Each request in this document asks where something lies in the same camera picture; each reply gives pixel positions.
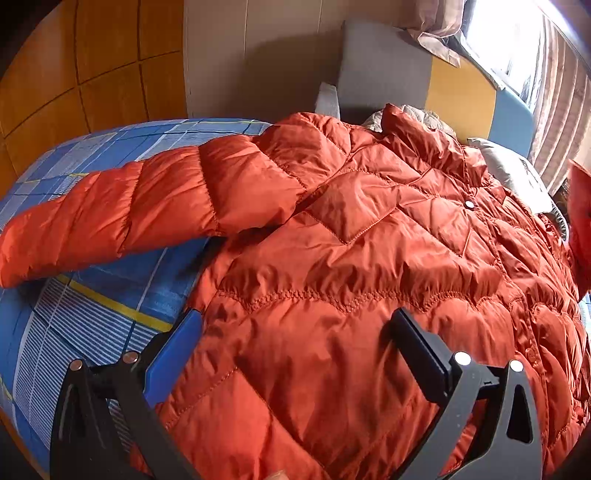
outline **curtain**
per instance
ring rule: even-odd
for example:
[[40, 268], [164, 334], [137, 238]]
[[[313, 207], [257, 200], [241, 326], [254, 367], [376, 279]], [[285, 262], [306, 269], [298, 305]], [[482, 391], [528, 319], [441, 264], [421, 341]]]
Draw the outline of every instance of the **curtain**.
[[591, 82], [583, 62], [556, 27], [544, 19], [542, 87], [529, 159], [554, 195], [587, 144], [591, 119]]
[[462, 26], [465, 0], [415, 0], [402, 2], [403, 28], [423, 48], [446, 62], [460, 66], [460, 56], [441, 39], [456, 34]]

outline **pillow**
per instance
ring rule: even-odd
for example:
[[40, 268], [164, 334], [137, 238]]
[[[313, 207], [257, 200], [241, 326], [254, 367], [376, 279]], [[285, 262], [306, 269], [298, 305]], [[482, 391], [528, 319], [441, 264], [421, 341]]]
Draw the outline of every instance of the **pillow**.
[[489, 173], [515, 193], [533, 214], [552, 211], [552, 199], [544, 182], [524, 157], [483, 138], [469, 138], [468, 145], [480, 150]]
[[[441, 120], [435, 112], [421, 110], [420, 108], [411, 105], [403, 105], [402, 111], [414, 118], [417, 122], [421, 122], [426, 127], [432, 128], [433, 130], [443, 130], [445, 133], [453, 137], [456, 136], [453, 128]], [[374, 132], [381, 132], [383, 112], [384, 110], [379, 110], [378, 112], [373, 113], [365, 122], [363, 122], [363, 127], [369, 128]]]

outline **yellow stripe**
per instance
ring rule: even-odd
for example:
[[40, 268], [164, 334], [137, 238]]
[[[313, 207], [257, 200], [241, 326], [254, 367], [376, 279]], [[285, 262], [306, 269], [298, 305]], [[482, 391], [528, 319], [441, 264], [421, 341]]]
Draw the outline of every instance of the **yellow stripe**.
[[100, 293], [85, 287], [75, 280], [70, 280], [65, 275], [58, 275], [56, 279], [63, 284], [68, 284], [69, 282], [69, 286], [72, 290], [76, 290], [77, 292], [82, 293], [85, 297], [100, 303], [103, 307], [114, 310], [115, 312], [135, 320], [142, 325], [146, 325], [150, 328], [153, 328], [154, 330], [158, 330], [159, 332], [168, 332], [172, 328], [172, 325], [169, 323], [163, 322], [162, 320], [150, 315], [146, 315], [145, 313], [138, 312], [137, 310], [130, 309], [127, 305], [123, 305], [118, 301], [110, 299], [109, 297], [105, 297], [104, 295], [101, 295]]
[[260, 120], [234, 120], [232, 122], [211, 122], [207, 120], [203, 120], [198, 122], [198, 124], [263, 124], [265, 122], [261, 122]]
[[0, 377], [0, 387], [2, 387], [2, 389], [5, 391], [5, 394], [6, 394], [7, 399], [9, 399], [10, 401], [12, 401], [12, 395], [10, 394], [10, 392], [8, 391], [6, 385], [2, 381], [2, 377]]
[[488, 138], [495, 114], [496, 90], [471, 62], [460, 68], [433, 56], [425, 110], [452, 127], [461, 143], [469, 137]]

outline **orange puffer jacket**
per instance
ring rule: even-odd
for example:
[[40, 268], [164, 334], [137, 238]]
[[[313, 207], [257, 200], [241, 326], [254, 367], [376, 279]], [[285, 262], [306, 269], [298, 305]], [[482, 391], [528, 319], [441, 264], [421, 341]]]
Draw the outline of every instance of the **orange puffer jacket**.
[[437, 411], [384, 329], [400, 306], [452, 350], [523, 362], [549, 473], [589, 419], [570, 254], [478, 150], [393, 106], [382, 127], [296, 114], [90, 174], [7, 226], [0, 283], [226, 236], [190, 300], [203, 337], [158, 408], [205, 479], [387, 478]]

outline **mattress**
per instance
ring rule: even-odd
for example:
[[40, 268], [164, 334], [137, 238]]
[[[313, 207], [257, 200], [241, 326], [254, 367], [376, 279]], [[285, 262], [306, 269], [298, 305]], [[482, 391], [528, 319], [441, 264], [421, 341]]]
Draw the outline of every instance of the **mattress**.
[[[42, 155], [0, 201], [0, 230], [14, 215], [66, 194], [91, 171], [224, 135], [258, 135], [267, 126], [241, 119], [170, 120], [65, 142]], [[110, 364], [168, 331], [183, 312], [206, 242], [195, 239], [0, 289], [0, 408], [43, 469], [49, 471], [51, 425], [70, 361]], [[129, 448], [117, 403], [109, 408]]]

